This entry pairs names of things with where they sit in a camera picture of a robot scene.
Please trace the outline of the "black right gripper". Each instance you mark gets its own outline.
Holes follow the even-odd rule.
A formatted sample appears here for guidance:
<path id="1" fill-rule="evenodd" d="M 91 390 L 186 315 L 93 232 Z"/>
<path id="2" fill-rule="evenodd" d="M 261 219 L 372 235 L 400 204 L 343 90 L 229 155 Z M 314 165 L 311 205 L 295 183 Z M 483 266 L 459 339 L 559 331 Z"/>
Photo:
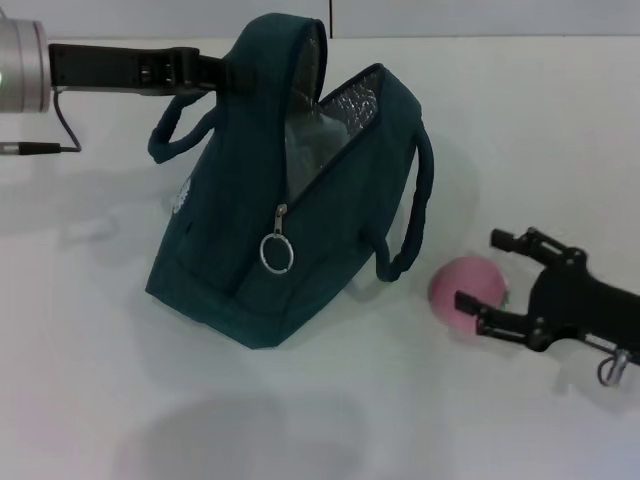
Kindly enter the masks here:
<path id="1" fill-rule="evenodd" d="M 475 333 L 545 351 L 559 340 L 593 335 L 628 351 L 639 349 L 639 296 L 594 278 L 587 255 L 536 228 L 519 237 L 491 232 L 495 249 L 528 257 L 546 268 L 530 292 L 528 318 L 500 310 L 464 292 L 455 309 L 475 318 Z"/>

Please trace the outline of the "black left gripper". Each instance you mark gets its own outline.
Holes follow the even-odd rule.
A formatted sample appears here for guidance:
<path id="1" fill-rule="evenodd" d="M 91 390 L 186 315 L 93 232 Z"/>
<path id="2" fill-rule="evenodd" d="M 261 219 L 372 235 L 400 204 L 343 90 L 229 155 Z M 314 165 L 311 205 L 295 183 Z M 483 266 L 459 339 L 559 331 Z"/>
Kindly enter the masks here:
<path id="1" fill-rule="evenodd" d="M 248 93 L 255 89 L 253 66 L 205 56 L 195 48 L 141 50 L 71 44 L 48 46 L 51 83 L 76 91 L 162 96 L 191 91 Z"/>

